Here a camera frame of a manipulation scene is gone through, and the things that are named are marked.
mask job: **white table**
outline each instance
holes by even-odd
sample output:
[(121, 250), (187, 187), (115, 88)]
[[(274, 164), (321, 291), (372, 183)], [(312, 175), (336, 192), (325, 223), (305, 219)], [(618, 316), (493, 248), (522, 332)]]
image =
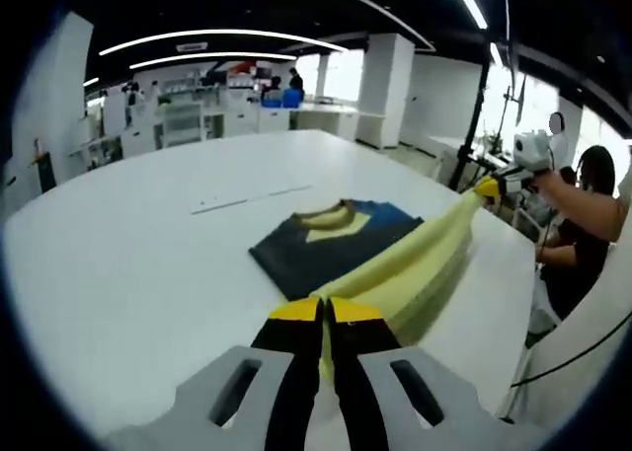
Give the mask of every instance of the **white table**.
[[(45, 376), (98, 436), (159, 416), (178, 384), (250, 344), (283, 301), (248, 248), (293, 210), (341, 196), (426, 219), (458, 198), (316, 130), (161, 150), (38, 197), (8, 221), (3, 247), (16, 313)], [(254, 200), (192, 215), (204, 201), (240, 197)], [(533, 246), (484, 210), (473, 233), (471, 262), (421, 347), (472, 382), (494, 413), (526, 334)], [(329, 400), (312, 429), (331, 421)]]

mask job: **window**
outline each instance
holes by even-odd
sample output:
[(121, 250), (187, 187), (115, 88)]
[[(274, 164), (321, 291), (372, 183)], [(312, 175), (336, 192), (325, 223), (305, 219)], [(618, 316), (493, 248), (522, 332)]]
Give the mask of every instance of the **window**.
[(610, 125), (603, 121), (596, 113), (584, 108), (580, 138), (575, 149), (573, 166), (577, 169), (582, 154), (593, 145), (602, 145), (610, 153), (614, 162), (614, 197), (619, 196), (619, 184), (623, 181), (630, 167), (630, 150), (623, 137)]
[(364, 51), (361, 49), (331, 53), (327, 62), (323, 96), (343, 101), (357, 101), (363, 65)]
[[(522, 73), (517, 73), (515, 78), (515, 99), (520, 97), (522, 84), (524, 84), (524, 105), (522, 106), (520, 124), (516, 125), (518, 103), (509, 101), (507, 104), (501, 132), (504, 151), (511, 152), (513, 150), (514, 137), (517, 133), (540, 129), (550, 133), (549, 116), (559, 108), (559, 92), (556, 88), (531, 76), (526, 76), (525, 79)], [(476, 130), (477, 137), (483, 137), (485, 134), (491, 135), (499, 131), (505, 109), (505, 94), (511, 86), (512, 73), (509, 68), (493, 65), (487, 79), (485, 102)]]
[(296, 60), (296, 71), (303, 78), (303, 90), (306, 96), (314, 96), (316, 94), (319, 63), (320, 54), (308, 54)]

